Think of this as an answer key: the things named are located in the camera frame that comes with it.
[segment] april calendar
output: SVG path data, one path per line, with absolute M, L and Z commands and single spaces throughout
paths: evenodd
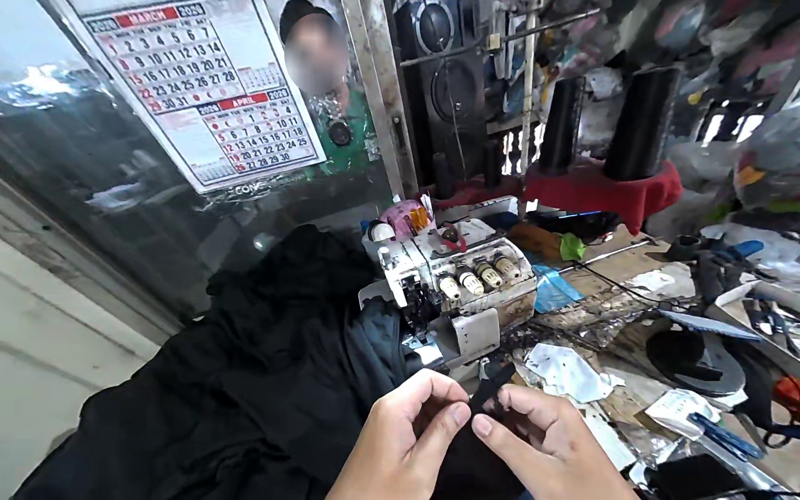
M 76 34 L 197 192 L 325 160 L 263 0 L 69 1 Z

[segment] person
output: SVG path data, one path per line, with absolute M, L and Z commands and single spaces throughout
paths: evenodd
M 511 384 L 497 399 L 515 431 L 483 414 L 471 426 L 535 500 L 638 499 L 569 401 Z M 467 402 L 455 380 L 418 371 L 372 406 L 326 500 L 429 498 Z
M 315 111 L 314 127 L 327 158 L 320 168 L 334 174 L 368 166 L 375 126 L 366 95 L 346 81 L 350 60 L 343 30 L 326 9 L 308 0 L 288 0 L 279 31 L 289 77 L 308 95 Z M 350 137 L 337 141 L 330 134 L 336 125 Z

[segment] green cloth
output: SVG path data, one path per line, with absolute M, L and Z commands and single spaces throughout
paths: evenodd
M 372 116 L 364 93 L 350 89 L 348 109 L 343 118 L 350 129 L 350 143 L 347 146 L 338 146 L 330 139 L 329 116 L 326 113 L 320 113 L 313 120 L 317 137 L 323 145 L 323 153 L 326 154 L 325 162 L 313 166 L 319 167 L 327 175 L 370 164 L 369 153 L 366 152 L 366 140 L 375 141 L 375 126 L 372 124 Z M 311 178 L 314 174 L 314 171 L 308 171 L 307 177 Z
M 585 255 L 585 244 L 571 232 L 561 236 L 561 258 L 565 261 L 578 261 Z

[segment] fabric pile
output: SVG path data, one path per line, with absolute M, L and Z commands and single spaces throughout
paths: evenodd
M 314 226 L 216 274 L 205 317 L 89 398 L 14 498 L 323 498 L 372 403 L 421 368 L 399 311 L 359 310 L 373 277 L 362 250 Z

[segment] loudspeaker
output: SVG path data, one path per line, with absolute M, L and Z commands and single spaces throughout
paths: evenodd
M 477 44 L 477 19 L 474 0 L 407 2 L 394 14 L 403 59 Z M 483 54 L 470 51 L 406 67 L 404 81 L 421 183 L 435 181 L 431 161 L 437 153 L 445 154 L 456 180 L 483 174 Z

